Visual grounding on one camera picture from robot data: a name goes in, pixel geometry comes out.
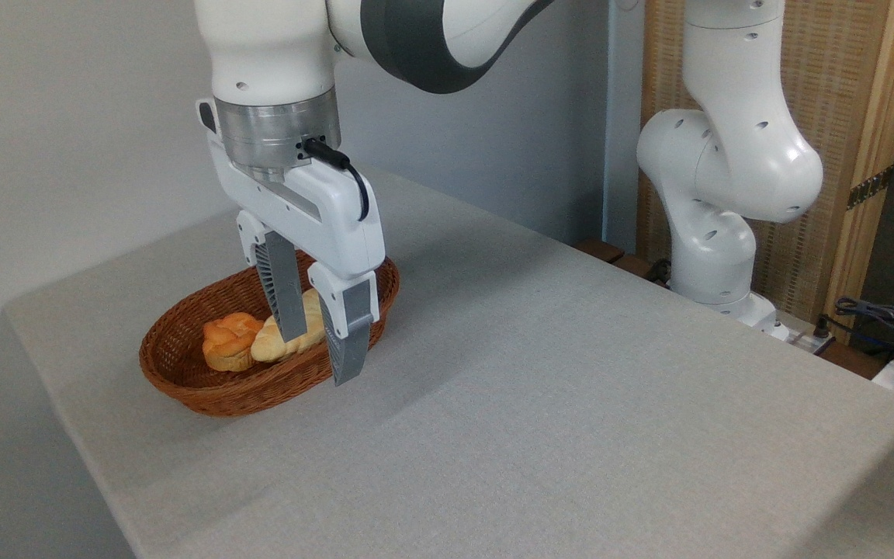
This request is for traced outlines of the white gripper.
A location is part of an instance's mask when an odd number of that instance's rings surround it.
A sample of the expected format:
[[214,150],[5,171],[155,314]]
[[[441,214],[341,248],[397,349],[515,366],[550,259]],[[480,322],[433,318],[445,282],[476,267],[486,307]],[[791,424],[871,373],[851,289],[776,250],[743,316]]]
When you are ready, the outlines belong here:
[[307,333],[296,248],[318,261],[308,276],[334,384],[345,384],[361,374],[370,326],[380,318],[373,269],[386,248],[368,182],[307,151],[340,145],[336,99],[242,106],[210,98],[196,103],[196,113],[221,187],[245,210],[235,220],[244,257],[287,341]]

